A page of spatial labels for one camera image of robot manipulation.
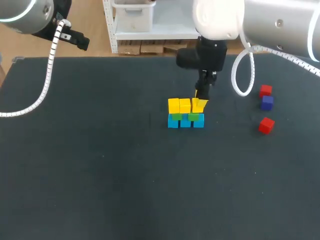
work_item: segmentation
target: white container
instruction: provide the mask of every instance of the white container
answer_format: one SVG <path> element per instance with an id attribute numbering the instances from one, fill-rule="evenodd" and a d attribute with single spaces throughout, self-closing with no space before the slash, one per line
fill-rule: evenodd
<path id="1" fill-rule="evenodd" d="M 123 33 L 150 32 L 152 30 L 156 2 L 126 4 L 127 2 L 125 0 L 112 0 L 112 6 L 116 10 L 117 31 Z"/>

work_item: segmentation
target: dark gray mat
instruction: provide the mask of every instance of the dark gray mat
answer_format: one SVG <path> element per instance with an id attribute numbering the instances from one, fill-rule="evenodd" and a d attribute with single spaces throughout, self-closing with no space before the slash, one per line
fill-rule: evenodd
<path id="1" fill-rule="evenodd" d="M 242 98 L 234 59 L 204 129 L 167 129 L 168 98 L 191 97 L 197 80 L 174 58 L 56 59 L 43 104 L 0 119 L 0 239 L 320 239 L 320 80 L 257 55 Z M 14 64 L 0 110 L 33 103 L 45 71 L 44 58 Z M 245 61 L 241 86 L 249 73 Z M 273 85 L 271 112 L 261 84 Z M 263 117 L 275 120 L 268 136 Z"/>

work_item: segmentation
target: white shelf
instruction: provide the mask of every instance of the white shelf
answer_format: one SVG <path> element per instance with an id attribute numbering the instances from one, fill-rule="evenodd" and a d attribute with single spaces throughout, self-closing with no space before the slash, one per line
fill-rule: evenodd
<path id="1" fill-rule="evenodd" d="M 117 40 L 197 39 L 192 19 L 193 0 L 156 0 L 150 32 L 123 32 L 116 29 Z"/>

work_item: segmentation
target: blue block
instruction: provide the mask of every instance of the blue block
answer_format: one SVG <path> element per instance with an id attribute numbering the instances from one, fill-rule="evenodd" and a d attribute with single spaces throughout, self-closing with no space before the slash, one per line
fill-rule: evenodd
<path id="1" fill-rule="evenodd" d="M 193 122 L 194 128 L 204 128 L 205 127 L 205 115 L 203 113 L 199 114 L 199 120 Z"/>
<path id="2" fill-rule="evenodd" d="M 261 102 L 261 110 L 270 111 L 274 105 L 273 96 L 263 96 Z"/>
<path id="3" fill-rule="evenodd" d="M 189 114 L 182 114 L 182 120 L 180 121 L 181 128 L 191 128 L 191 121 L 188 120 Z"/>
<path id="4" fill-rule="evenodd" d="M 179 127 L 179 121 L 174 121 L 172 119 L 172 114 L 168 116 L 168 128 L 169 129 L 177 129 Z"/>

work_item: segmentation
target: cardboard box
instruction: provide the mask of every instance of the cardboard box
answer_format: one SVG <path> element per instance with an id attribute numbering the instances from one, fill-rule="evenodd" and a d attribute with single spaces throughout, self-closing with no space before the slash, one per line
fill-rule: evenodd
<path id="1" fill-rule="evenodd" d="M 139 55 L 141 40 L 122 40 L 118 41 L 118 53 L 125 55 Z"/>

